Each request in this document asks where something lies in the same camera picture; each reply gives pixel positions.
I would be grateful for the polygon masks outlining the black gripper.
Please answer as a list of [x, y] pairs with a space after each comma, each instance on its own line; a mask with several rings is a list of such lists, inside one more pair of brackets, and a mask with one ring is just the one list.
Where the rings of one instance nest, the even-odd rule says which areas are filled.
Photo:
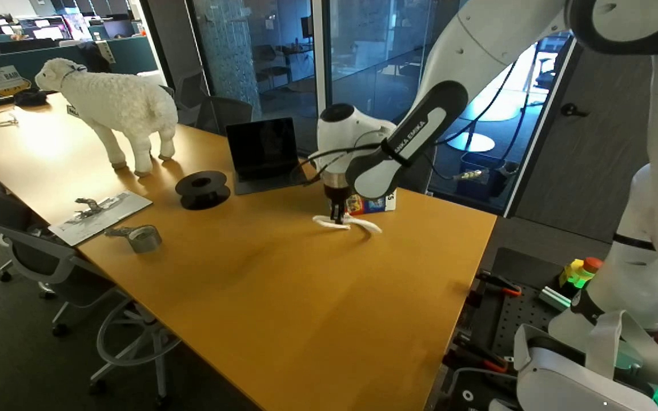
[[342, 217], [346, 211], [346, 200], [352, 195], [350, 187], [325, 187], [325, 194], [329, 198], [329, 215], [332, 217]]

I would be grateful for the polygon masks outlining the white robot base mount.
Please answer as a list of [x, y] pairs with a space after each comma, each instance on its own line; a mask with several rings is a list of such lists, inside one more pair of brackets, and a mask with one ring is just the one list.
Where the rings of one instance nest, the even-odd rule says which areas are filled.
[[622, 311], [521, 323], [514, 370], [522, 411], [658, 411], [658, 341]]

